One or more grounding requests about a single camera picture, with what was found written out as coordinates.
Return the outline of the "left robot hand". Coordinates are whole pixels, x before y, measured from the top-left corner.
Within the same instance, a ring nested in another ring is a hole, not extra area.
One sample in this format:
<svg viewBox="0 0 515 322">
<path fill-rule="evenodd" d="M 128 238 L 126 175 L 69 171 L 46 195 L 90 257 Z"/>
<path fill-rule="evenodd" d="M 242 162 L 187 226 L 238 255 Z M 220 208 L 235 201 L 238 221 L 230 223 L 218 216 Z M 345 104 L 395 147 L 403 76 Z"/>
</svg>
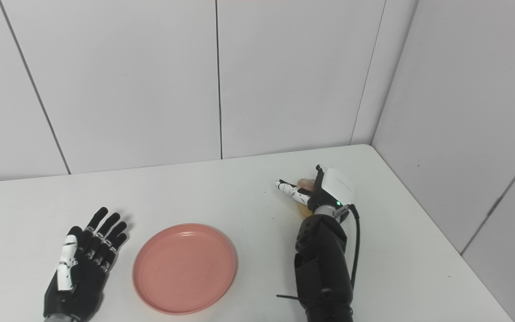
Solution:
<svg viewBox="0 0 515 322">
<path fill-rule="evenodd" d="M 44 296 L 46 322 L 88 322 L 103 300 L 109 272 L 127 240 L 127 223 L 106 207 L 84 227 L 66 234 L 59 263 Z"/>
</svg>

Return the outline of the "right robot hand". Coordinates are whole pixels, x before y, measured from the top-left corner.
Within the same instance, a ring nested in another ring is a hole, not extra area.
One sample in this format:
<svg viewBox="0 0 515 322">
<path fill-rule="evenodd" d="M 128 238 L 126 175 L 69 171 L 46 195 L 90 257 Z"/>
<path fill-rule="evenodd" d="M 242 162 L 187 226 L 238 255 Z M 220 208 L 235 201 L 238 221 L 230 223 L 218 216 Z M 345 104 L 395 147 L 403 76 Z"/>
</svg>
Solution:
<svg viewBox="0 0 515 322">
<path fill-rule="evenodd" d="M 354 186 L 350 180 L 335 168 L 317 165 L 317 177 L 312 190 L 298 187 L 279 179 L 276 188 L 300 204 L 304 204 L 314 215 L 325 215 L 341 219 L 350 212 L 355 203 Z"/>
</svg>

